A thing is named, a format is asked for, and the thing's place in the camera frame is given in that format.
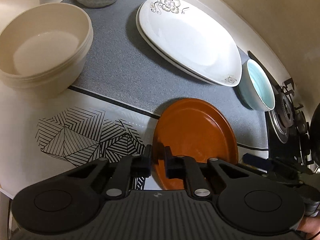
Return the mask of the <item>person's right hand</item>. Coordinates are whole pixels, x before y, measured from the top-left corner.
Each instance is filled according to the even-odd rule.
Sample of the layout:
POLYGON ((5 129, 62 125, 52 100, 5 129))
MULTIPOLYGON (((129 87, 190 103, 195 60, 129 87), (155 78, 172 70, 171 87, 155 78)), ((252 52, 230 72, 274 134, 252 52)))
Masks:
POLYGON ((303 217, 298 230, 306 233, 306 239, 319 240, 320 217, 303 217))

